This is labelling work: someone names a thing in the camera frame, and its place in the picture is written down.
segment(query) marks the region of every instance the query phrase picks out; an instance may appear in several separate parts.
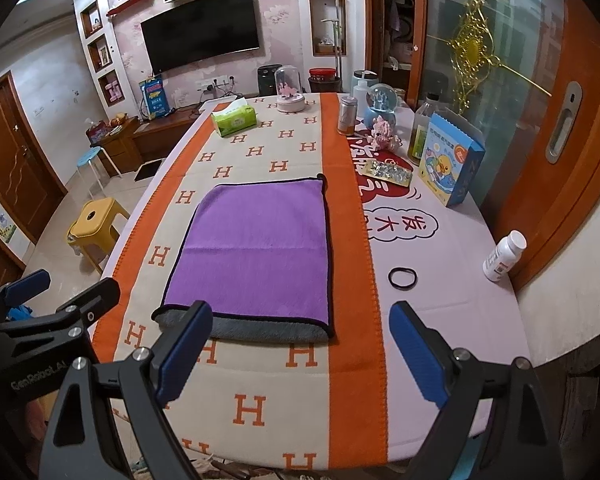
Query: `pink wall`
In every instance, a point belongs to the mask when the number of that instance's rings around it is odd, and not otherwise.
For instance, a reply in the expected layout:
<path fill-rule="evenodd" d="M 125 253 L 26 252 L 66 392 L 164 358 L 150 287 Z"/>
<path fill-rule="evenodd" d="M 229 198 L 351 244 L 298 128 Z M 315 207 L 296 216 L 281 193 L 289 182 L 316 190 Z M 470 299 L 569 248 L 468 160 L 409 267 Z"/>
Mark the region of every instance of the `pink wall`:
<path fill-rule="evenodd" d="M 116 2 L 109 0 L 109 5 L 115 6 Z M 201 92 L 196 88 L 196 81 L 216 75 L 234 76 L 235 91 L 250 94 L 257 92 L 258 66 L 292 64 L 304 73 L 298 0 L 258 0 L 257 6 L 262 26 L 261 41 L 263 38 L 260 49 L 225 54 L 164 72 L 165 90 L 171 106 L 197 103 Z M 136 101 L 141 98 L 138 83 L 151 75 L 140 24 L 172 7 L 173 4 L 165 4 L 164 0 L 144 0 L 113 18 L 118 48 Z"/>

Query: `can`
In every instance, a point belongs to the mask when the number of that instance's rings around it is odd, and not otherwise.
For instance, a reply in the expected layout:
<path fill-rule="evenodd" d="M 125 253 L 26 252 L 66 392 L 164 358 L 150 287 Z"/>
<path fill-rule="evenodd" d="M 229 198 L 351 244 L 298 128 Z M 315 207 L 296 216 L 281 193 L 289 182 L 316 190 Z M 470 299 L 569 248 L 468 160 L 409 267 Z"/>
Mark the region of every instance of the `can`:
<path fill-rule="evenodd" d="M 337 130 L 347 137 L 355 134 L 355 115 L 357 113 L 357 99 L 348 95 L 340 97 L 339 115 L 337 117 Z"/>

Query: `black air fryer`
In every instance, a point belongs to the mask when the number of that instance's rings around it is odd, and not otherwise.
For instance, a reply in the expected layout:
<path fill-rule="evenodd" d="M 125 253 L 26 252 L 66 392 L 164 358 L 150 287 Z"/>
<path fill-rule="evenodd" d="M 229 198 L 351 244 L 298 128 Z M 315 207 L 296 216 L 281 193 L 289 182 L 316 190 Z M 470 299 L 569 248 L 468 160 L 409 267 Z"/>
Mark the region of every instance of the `black air fryer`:
<path fill-rule="evenodd" d="M 263 65 L 257 69 L 257 89 L 260 97 L 276 95 L 275 71 L 282 65 Z"/>

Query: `power outlet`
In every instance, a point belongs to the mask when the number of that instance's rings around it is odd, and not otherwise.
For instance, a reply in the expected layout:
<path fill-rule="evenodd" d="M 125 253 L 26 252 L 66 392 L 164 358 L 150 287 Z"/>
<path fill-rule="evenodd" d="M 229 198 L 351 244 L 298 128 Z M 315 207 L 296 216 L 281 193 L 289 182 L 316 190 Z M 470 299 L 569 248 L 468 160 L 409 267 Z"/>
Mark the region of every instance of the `power outlet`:
<path fill-rule="evenodd" d="M 198 90 L 206 90 L 206 88 L 211 85 L 218 85 L 220 88 L 225 88 L 225 85 L 229 85 L 231 84 L 231 80 L 229 79 L 229 76 L 227 75 L 217 75 L 214 77 L 211 77 L 209 79 L 201 79 L 200 81 L 197 82 L 197 89 Z"/>

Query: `black tv screen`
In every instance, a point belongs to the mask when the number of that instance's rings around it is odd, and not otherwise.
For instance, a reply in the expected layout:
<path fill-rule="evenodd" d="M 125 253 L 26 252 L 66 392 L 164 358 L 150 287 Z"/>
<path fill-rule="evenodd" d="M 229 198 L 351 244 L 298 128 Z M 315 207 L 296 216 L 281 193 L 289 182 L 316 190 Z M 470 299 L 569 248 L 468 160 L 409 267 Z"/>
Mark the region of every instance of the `black tv screen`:
<path fill-rule="evenodd" d="M 259 47 L 253 0 L 195 0 L 142 22 L 154 74 Z"/>

